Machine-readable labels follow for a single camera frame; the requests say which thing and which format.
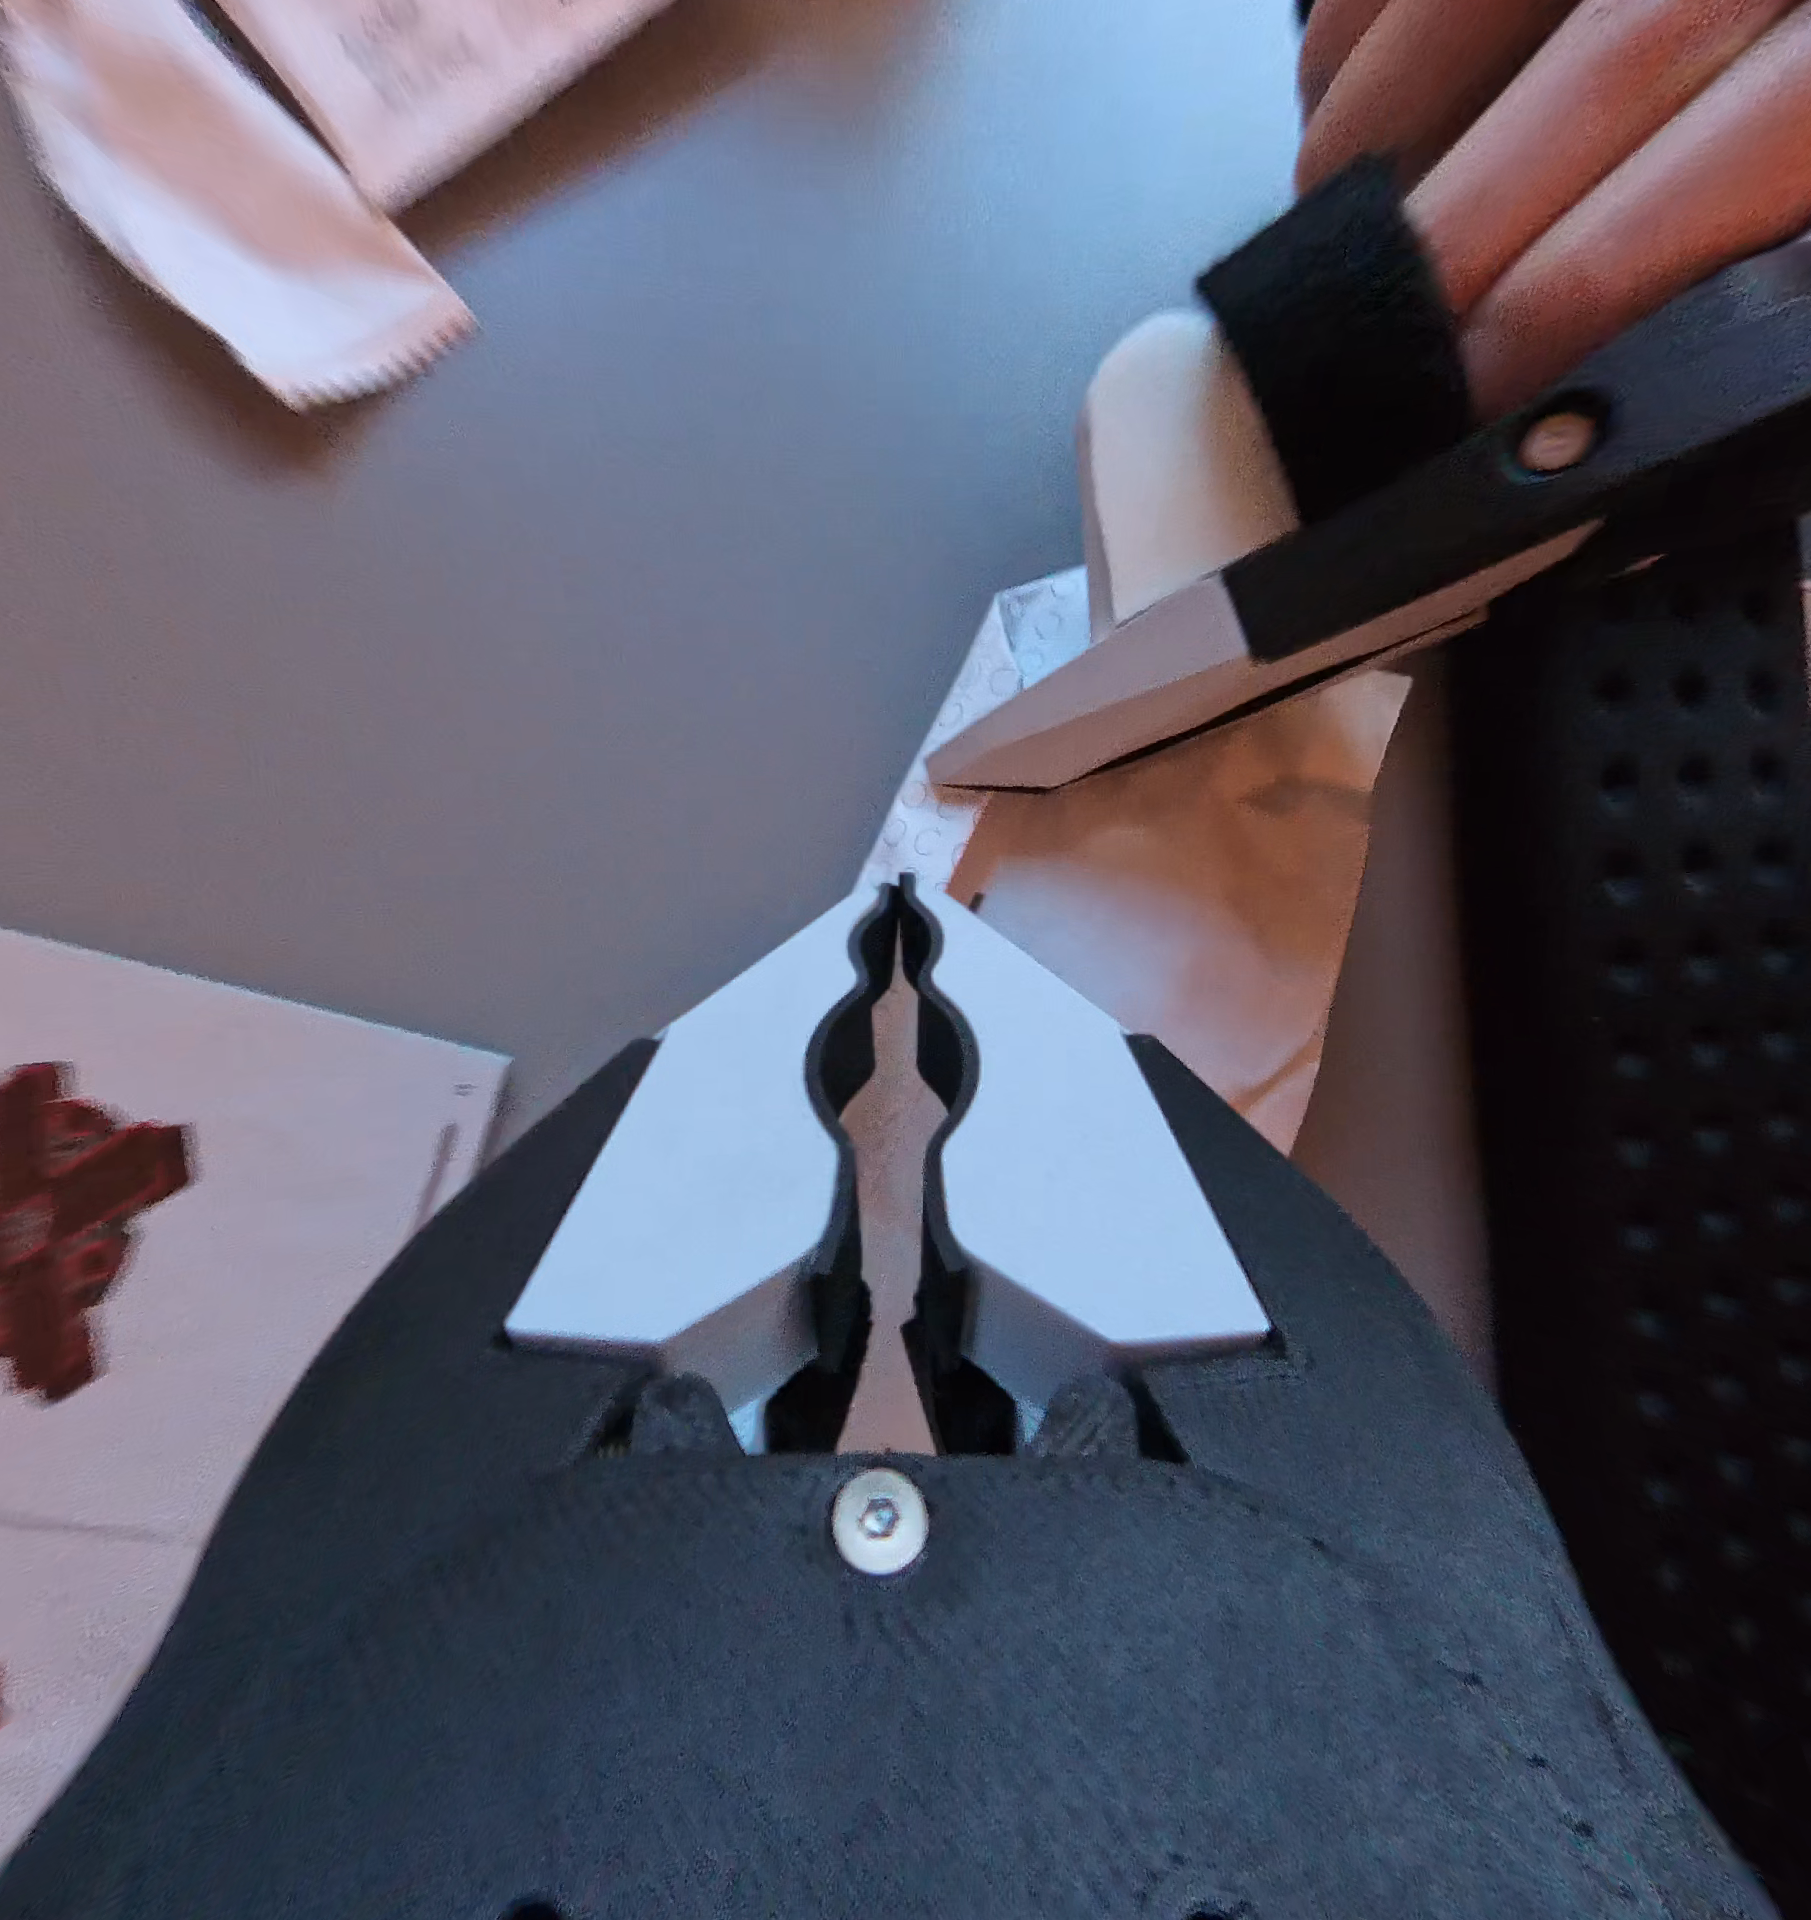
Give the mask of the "torn white paper packet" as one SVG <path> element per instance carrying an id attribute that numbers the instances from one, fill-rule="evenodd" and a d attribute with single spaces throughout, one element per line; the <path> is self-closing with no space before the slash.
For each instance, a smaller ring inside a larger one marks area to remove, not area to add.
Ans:
<path id="1" fill-rule="evenodd" d="M 0 76 L 48 188 L 105 253 L 307 414 L 471 336 L 450 283 L 173 1 L 0 1 Z"/>

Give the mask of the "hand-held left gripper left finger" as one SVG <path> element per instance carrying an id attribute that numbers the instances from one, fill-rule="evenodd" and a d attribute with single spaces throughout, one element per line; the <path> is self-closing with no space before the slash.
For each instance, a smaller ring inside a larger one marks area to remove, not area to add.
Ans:
<path id="1" fill-rule="evenodd" d="M 715 1387 L 749 1452 L 834 1452 L 872 1304 L 846 1109 L 899 897 L 857 889 L 669 1023 L 509 1308 L 515 1348 Z"/>

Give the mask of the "open instruction booklet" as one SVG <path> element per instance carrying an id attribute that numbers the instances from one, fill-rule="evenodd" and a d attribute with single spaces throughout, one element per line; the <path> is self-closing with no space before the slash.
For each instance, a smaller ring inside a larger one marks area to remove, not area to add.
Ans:
<path id="1" fill-rule="evenodd" d="M 0 928 L 0 1863 L 509 1056 Z"/>

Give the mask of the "large white paper bag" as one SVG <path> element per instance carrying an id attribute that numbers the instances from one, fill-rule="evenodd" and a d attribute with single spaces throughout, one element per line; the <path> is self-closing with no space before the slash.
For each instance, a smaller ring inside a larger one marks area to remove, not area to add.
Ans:
<path id="1" fill-rule="evenodd" d="M 934 749 L 1087 640 L 1081 567 L 991 601 L 859 879 L 957 899 L 1196 1075 L 1204 1117 L 1288 1153 L 1413 683 L 1369 669 L 1059 790 L 931 780 Z"/>

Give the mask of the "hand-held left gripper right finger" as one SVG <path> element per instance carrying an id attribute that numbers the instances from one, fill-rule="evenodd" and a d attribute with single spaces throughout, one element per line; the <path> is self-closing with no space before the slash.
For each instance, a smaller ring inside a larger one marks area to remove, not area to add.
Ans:
<path id="1" fill-rule="evenodd" d="M 902 880 L 941 1101 L 904 1332 L 939 1452 L 1016 1452 L 1057 1393 L 1265 1348 L 1271 1313 L 1134 1036 L 973 910 Z"/>

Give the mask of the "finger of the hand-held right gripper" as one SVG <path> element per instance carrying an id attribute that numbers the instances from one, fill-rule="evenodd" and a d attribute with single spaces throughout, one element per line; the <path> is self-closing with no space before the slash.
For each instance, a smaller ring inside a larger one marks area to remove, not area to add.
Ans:
<path id="1" fill-rule="evenodd" d="M 1441 639 L 1481 625 L 1489 605 L 1451 612 L 1420 607 L 1361 630 L 1313 643 L 1299 656 L 1256 659 L 1230 605 L 1155 605 L 1113 630 L 1095 648 L 1118 644 L 1134 668 L 1155 666 L 1148 685 L 1111 697 L 1085 715 L 1085 774 L 1159 754 L 1204 733 L 1250 720 L 1306 692 L 1377 666 L 1408 659 Z"/>
<path id="2" fill-rule="evenodd" d="M 1053 790 L 1244 708 L 1271 683 L 1222 580 L 1117 624 L 928 756 L 937 785 Z"/>

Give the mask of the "person's right hand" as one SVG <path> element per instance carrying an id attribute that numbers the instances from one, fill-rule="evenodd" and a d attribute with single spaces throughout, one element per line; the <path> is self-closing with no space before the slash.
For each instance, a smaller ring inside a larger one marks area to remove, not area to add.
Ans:
<path id="1" fill-rule="evenodd" d="M 1811 1 L 1302 6 L 1306 194 L 1391 162 L 1475 414 L 1811 228 Z"/>

